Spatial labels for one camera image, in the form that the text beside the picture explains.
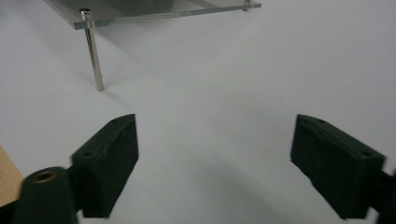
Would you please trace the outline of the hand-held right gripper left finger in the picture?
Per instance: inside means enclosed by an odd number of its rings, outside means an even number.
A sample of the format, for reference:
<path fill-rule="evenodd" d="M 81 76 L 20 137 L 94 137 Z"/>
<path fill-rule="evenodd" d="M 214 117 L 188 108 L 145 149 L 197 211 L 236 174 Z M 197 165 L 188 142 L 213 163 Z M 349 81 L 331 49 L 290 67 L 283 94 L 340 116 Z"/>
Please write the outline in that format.
<path fill-rule="evenodd" d="M 84 217 L 109 218 L 138 161 L 135 115 L 111 120 L 71 157 L 71 184 Z"/>

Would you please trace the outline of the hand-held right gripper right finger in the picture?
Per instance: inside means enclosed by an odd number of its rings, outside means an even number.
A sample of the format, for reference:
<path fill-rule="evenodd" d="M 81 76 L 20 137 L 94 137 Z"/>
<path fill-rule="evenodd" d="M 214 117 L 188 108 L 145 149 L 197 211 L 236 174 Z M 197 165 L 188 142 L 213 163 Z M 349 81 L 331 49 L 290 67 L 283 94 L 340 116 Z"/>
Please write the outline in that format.
<path fill-rule="evenodd" d="M 290 158 L 340 218 L 366 217 L 384 155 L 325 120 L 299 115 Z"/>

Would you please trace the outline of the clear acrylic plate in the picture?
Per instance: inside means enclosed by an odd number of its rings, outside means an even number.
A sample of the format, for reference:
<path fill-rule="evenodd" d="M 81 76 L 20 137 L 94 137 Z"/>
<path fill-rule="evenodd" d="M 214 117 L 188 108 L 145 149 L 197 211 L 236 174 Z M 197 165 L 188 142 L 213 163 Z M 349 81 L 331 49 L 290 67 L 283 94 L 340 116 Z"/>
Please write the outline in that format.
<path fill-rule="evenodd" d="M 92 12 L 92 26 L 116 23 L 179 18 L 233 10 L 243 10 L 245 0 L 44 0 L 75 30 L 85 29 L 79 10 Z M 262 4 L 251 0 L 250 8 Z"/>

